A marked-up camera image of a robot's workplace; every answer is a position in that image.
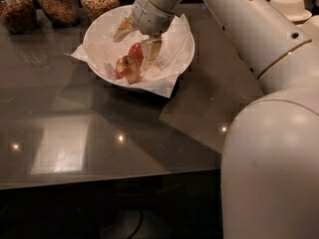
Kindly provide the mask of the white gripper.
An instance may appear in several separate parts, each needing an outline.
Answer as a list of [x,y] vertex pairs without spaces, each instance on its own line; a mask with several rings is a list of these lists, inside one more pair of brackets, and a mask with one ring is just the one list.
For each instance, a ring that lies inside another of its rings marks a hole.
[[[116,28],[113,40],[122,42],[129,34],[137,29],[143,35],[158,37],[165,33],[173,15],[158,9],[150,0],[135,0],[131,15],[126,16]],[[162,44],[161,38],[149,37],[142,40],[142,67],[149,68],[157,59]]]

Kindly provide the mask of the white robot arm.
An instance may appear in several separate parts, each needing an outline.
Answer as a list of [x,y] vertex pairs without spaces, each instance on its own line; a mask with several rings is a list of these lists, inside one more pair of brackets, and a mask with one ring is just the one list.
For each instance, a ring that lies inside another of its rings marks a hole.
[[[135,0],[130,30],[159,36],[180,1]],[[223,239],[319,239],[319,45],[266,0],[202,1],[265,94],[225,138]]]

